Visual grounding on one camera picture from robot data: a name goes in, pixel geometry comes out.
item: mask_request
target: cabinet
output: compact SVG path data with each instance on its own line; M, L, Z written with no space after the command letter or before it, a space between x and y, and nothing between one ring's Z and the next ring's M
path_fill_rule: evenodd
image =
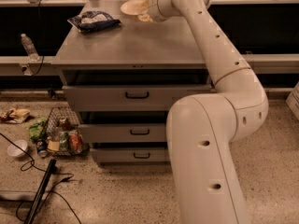
M123 0L91 1L121 26L73 28L52 65L98 162L169 161L165 123L178 99L210 92L208 73L183 18L163 23L121 13Z

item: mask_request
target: black pole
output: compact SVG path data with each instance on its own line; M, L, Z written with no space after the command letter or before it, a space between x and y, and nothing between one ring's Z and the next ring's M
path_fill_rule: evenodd
M55 163L56 163L56 160L50 160L47 171L44 174L43 180L41 181L41 183L39 185L39 188L38 188L38 191L36 193L36 196L34 198L34 202L32 203L32 205L30 207L27 218L25 219L25 222L24 222L25 224L31 224L34 221L34 218L36 216L37 208L38 208L39 203L40 203L40 201L41 201L41 199L42 199L42 197L45 193L46 187L47 187L47 185L49 183L49 180L50 180L50 176L53 173L55 173L55 171L56 171Z

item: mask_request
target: power outlet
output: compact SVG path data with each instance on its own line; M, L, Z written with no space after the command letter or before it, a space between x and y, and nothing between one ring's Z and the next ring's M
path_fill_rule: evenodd
M23 74L26 76L31 76L33 74L28 63L20 63L20 68Z

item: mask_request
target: white box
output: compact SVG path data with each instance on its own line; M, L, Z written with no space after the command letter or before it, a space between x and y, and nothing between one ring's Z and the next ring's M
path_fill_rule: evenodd
M288 96L286 103L292 113L299 119L299 82Z

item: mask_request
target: white bowl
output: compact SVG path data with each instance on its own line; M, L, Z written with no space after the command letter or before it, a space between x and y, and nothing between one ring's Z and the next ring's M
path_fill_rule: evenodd
M17 140L14 142L14 144L16 146L20 147L21 149L23 149L24 151L28 150L28 143L25 140L22 140L22 139ZM21 151L19 148L15 147L13 145L10 145L7 148L7 154L11 157L19 158L19 157L23 156L25 153L23 151Z

